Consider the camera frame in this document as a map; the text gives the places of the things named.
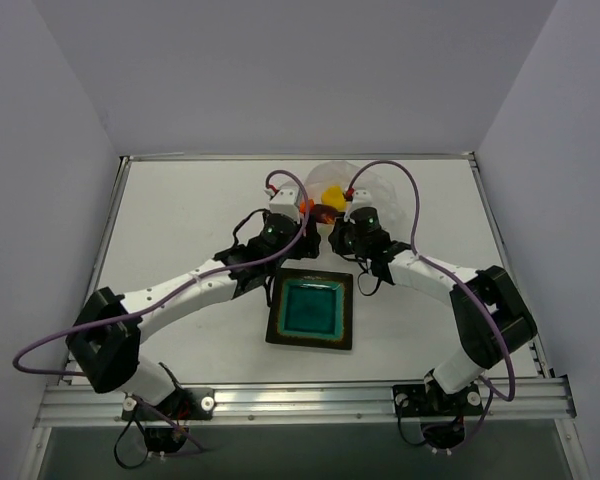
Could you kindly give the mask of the translucent white plastic bag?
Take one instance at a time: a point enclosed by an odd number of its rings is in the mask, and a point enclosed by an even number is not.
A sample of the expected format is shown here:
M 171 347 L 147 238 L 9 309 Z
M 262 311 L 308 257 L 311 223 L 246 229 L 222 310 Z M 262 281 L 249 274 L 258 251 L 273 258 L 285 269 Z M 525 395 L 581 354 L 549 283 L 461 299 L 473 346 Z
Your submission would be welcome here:
M 339 185 L 343 192 L 349 190 L 349 183 L 360 167 L 343 160 L 323 162 L 315 166 L 303 184 L 315 204 L 321 203 L 323 191 Z M 367 189 L 373 196 L 373 206 L 377 209 L 381 224 L 391 230 L 405 224 L 405 212 L 398 206 L 395 188 L 388 180 L 367 170 L 354 184 L 354 189 Z

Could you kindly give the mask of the dark brown fake fruit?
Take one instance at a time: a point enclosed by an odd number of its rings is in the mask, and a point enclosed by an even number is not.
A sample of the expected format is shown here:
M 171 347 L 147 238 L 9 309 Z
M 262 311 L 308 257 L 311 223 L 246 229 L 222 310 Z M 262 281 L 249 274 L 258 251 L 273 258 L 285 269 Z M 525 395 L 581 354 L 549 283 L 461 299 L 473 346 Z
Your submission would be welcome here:
M 311 207 L 311 216 L 316 223 L 334 225 L 343 213 L 330 205 L 315 204 Z

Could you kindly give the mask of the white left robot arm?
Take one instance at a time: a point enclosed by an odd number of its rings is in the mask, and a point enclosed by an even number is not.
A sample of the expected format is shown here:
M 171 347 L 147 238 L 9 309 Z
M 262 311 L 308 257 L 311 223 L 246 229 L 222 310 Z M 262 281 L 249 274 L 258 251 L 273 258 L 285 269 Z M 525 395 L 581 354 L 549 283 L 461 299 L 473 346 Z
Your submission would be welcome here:
M 312 216 L 295 222 L 267 213 L 257 236 L 188 273 L 135 292 L 95 291 L 66 345 L 96 393 L 138 397 L 157 418 L 170 419 L 181 409 L 183 390 L 166 367 L 142 356 L 142 344 L 190 314 L 264 286 L 288 259 L 317 258 L 319 245 Z

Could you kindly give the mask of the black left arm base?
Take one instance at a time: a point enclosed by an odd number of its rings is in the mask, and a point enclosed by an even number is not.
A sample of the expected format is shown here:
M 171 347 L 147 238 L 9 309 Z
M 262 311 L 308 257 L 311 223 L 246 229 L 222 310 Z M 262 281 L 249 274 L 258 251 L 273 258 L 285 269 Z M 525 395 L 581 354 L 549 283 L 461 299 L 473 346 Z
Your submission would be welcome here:
M 144 399 L 127 395 L 123 401 L 123 418 L 139 429 L 149 455 L 177 457 L 208 451 L 193 438 L 189 423 L 209 421 L 216 407 L 213 390 L 176 387 L 157 406 Z

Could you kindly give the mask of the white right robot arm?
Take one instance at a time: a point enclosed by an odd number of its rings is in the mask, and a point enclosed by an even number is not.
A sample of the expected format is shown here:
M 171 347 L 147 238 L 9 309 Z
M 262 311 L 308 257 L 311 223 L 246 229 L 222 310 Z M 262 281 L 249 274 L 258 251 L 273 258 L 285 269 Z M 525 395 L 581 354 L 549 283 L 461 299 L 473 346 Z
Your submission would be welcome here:
M 373 207 L 338 215 L 328 240 L 334 253 L 365 262 L 380 281 L 451 308 L 460 346 L 428 374 L 423 391 L 430 409 L 449 411 L 476 380 L 502 400 L 515 398 L 511 354 L 533 340 L 537 325 L 504 268 L 471 269 L 426 257 L 414 243 L 392 239 Z

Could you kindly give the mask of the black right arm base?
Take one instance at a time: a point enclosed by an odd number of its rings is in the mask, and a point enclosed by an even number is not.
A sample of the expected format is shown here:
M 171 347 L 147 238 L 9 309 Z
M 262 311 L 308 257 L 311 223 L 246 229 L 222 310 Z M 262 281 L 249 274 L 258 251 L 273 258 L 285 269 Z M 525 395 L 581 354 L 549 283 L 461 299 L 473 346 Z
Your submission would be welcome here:
M 467 439 L 465 420 L 480 417 L 484 406 L 475 383 L 457 393 L 445 393 L 434 381 L 392 386 L 397 430 L 410 447 L 429 447 L 433 452 L 451 454 Z M 420 438 L 409 439 L 402 422 L 418 419 Z

